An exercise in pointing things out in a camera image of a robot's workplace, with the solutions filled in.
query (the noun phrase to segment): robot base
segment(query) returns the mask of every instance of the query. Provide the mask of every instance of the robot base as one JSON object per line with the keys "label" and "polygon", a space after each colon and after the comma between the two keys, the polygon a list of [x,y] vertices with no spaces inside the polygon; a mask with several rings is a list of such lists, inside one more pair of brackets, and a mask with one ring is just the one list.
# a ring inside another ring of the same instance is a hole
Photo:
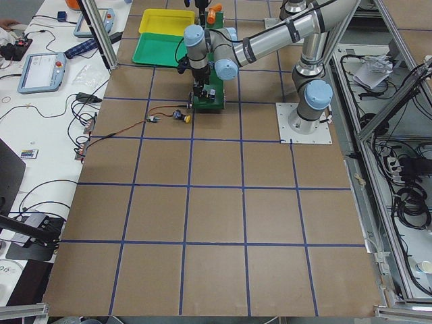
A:
{"label": "robot base", "polygon": [[[281,143],[294,144],[332,144],[329,125],[322,123],[309,135],[297,133],[288,124],[288,118],[293,110],[297,108],[297,103],[276,103],[277,122],[279,124],[279,136]],[[325,120],[325,114],[321,115],[320,120]]]}

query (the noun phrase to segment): black monitor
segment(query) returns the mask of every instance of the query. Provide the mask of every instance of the black monitor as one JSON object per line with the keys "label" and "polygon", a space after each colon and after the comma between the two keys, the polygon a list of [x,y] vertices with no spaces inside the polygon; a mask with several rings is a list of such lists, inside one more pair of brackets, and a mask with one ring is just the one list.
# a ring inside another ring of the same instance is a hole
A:
{"label": "black monitor", "polygon": [[5,229],[37,240],[34,242],[28,240],[25,244],[12,242],[6,257],[14,260],[48,261],[54,250],[53,242],[59,238],[63,220],[45,217],[45,221],[51,224],[50,230],[47,230],[8,217],[24,178],[25,170],[26,164],[23,160],[0,139],[0,231]]}

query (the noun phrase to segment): monitor stand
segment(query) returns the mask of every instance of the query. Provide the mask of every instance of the monitor stand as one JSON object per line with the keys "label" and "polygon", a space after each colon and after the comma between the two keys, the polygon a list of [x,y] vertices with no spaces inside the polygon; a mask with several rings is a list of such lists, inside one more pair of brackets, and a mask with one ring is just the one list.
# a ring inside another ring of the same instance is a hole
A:
{"label": "monitor stand", "polygon": [[[60,218],[49,218],[49,223],[60,234],[63,226],[63,220]],[[6,253],[6,258],[10,260],[38,260],[38,261],[50,261],[54,250],[57,247],[53,246],[42,246],[37,243],[26,243],[25,247],[21,247],[16,243],[11,243]]]}

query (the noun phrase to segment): person's hand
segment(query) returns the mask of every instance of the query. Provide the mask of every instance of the person's hand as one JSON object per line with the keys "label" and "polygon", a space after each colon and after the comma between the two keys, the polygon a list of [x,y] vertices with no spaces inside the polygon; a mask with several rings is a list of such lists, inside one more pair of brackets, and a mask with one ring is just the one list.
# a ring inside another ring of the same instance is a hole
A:
{"label": "person's hand", "polygon": [[20,22],[17,22],[14,19],[0,19],[0,27],[2,27],[2,29],[4,30],[11,30],[11,28],[9,27],[10,25],[16,25],[19,23]]}

